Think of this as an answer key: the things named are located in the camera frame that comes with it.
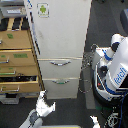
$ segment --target black cable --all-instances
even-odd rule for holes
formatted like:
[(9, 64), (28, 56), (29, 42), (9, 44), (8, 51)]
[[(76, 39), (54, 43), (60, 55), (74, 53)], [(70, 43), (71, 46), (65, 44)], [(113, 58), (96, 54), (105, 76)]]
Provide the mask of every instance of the black cable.
[(124, 0), (121, 0), (122, 3), (124, 3)]
[(106, 0), (95, 0), (95, 1), (97, 1), (100, 4), (104, 4), (106, 2)]
[(115, 128), (118, 124), (118, 113), (115, 112), (116, 109), (116, 107), (113, 107), (112, 113), (108, 116), (104, 128)]
[(108, 115), (105, 115), (104, 114), (104, 107), (102, 106), (102, 109), (101, 109), (101, 115), (107, 120), (108, 119)]
[(88, 80), (83, 80), (83, 79), (79, 79), (79, 80), (82, 80), (82, 81), (88, 82), (88, 83), (91, 85), (91, 86), (90, 86), (90, 88), (89, 88), (87, 91), (83, 91), (83, 90), (80, 88), (80, 84), (79, 84), (78, 89), (79, 89), (79, 91), (80, 91), (80, 92), (82, 92), (82, 93), (88, 93), (89, 91), (91, 91), (91, 89), (92, 89), (92, 84), (91, 84), (91, 82), (90, 82), (90, 81), (88, 81)]
[(118, 128), (120, 128), (120, 126), (121, 126), (123, 102), (124, 102), (125, 96), (126, 96), (127, 94), (128, 94), (128, 90), (125, 92), (124, 97), (123, 97), (122, 102), (121, 102), (121, 117), (120, 117), (120, 122), (119, 122)]

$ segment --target white robot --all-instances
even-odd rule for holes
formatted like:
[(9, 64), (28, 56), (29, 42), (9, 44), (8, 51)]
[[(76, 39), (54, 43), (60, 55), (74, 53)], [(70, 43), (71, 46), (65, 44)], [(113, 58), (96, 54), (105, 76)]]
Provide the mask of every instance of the white robot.
[(50, 114), (52, 111), (55, 111), (55, 102), (54, 104), (49, 107), (46, 102), (44, 101), (44, 95), (46, 91), (41, 91), (40, 95), (37, 100), (36, 104), (36, 110), (33, 109), (25, 122), (20, 126), (20, 128), (39, 128), (42, 126), (42, 118), (46, 117), (48, 114)]
[(92, 69), (95, 96), (116, 105), (128, 90), (128, 37), (114, 34), (111, 47), (96, 48)]

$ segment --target blue logo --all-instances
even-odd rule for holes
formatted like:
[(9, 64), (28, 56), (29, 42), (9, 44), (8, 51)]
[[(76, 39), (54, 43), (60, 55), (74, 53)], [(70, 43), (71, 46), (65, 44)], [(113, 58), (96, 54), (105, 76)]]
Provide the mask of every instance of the blue logo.
[(119, 85), (123, 78), (125, 77), (126, 70), (124, 68), (120, 68), (120, 72), (117, 74), (117, 77), (114, 78), (114, 81)]
[(31, 4), (30, 0), (28, 0), (28, 4), (29, 4), (29, 5), (30, 5), (30, 7), (32, 8), (32, 4)]

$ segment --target wooden cabinet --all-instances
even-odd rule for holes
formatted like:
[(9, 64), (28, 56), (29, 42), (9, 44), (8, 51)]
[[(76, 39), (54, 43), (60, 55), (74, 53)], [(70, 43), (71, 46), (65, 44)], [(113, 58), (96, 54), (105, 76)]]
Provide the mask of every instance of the wooden cabinet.
[(43, 89), (30, 31), (12, 31), (13, 21), (10, 18), (7, 30), (0, 31), (0, 101), (4, 104), (18, 102), (10, 97), (2, 99), (3, 95), (37, 97)]

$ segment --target open drawer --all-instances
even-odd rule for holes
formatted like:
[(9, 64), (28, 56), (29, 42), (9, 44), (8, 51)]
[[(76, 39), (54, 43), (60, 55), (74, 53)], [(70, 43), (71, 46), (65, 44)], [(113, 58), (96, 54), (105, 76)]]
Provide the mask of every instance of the open drawer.
[(38, 77), (24, 82), (0, 82), (0, 93), (27, 93), (39, 92)]
[(38, 75), (36, 65), (30, 66), (0, 66), (0, 77), (13, 77), (13, 76), (34, 76)]
[(0, 32), (0, 49), (23, 48), (31, 48), (28, 32), (26, 30)]
[(0, 50), (0, 66), (35, 65), (31, 49)]

